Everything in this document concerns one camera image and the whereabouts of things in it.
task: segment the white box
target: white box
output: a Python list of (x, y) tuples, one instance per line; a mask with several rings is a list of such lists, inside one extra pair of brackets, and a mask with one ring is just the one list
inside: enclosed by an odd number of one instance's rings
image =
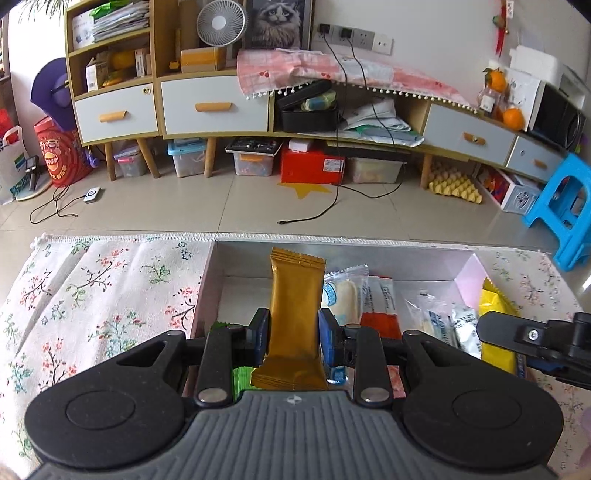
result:
[(95, 19), (90, 16), (90, 10), (72, 18), (72, 48), (78, 50), (95, 42), (92, 27)]
[(480, 165), (474, 178), (504, 212), (526, 215), (541, 193), (533, 180), (504, 173), (489, 165)]
[(107, 52), (101, 52), (92, 58), (86, 66), (86, 89), (89, 92), (98, 90), (109, 77)]
[(148, 63), (150, 62), (150, 49), (148, 47), (135, 50), (135, 73), (138, 77), (148, 75)]

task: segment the blue plastic stool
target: blue plastic stool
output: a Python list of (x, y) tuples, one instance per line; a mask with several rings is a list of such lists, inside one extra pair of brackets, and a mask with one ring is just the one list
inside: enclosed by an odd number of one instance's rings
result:
[[(553, 199), (558, 187), (568, 177), (560, 196)], [(578, 217), (571, 212), (581, 188), (585, 188), (587, 199), (591, 199), (591, 168), (577, 155), (569, 154), (523, 217), (528, 227), (538, 218), (543, 220), (558, 237), (560, 246), (554, 261), (564, 271), (572, 270), (579, 260), (584, 261), (591, 253), (591, 202), (585, 202)]]

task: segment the white plastic bag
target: white plastic bag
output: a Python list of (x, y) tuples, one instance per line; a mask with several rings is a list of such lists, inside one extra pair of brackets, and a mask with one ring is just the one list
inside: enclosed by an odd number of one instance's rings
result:
[[(9, 135), (17, 132), (18, 141), (8, 144)], [(4, 134), (0, 145), (0, 186), (2, 187), (2, 200), (8, 200), (6, 190), (14, 197), (28, 183), (29, 175), (26, 174), (28, 154), (22, 141), (22, 128), (17, 125)]]

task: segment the purple hat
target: purple hat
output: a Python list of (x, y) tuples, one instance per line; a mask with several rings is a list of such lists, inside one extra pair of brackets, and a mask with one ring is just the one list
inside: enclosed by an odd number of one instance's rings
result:
[(53, 118), (64, 132), (76, 129), (67, 81), (66, 58), (62, 57), (52, 60), (39, 70), (31, 88), (31, 102)]

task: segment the red hanging ornament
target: red hanging ornament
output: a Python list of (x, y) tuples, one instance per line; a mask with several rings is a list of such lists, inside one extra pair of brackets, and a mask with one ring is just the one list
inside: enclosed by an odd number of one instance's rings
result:
[(505, 35), (509, 34), (509, 29), (507, 29), (507, 1), (501, 0), (501, 14), (495, 15), (492, 18), (492, 22), (496, 28), (498, 28), (499, 33), (497, 36), (496, 41), (496, 50), (495, 53), (498, 57), (501, 56), (503, 53), (503, 45), (505, 43)]

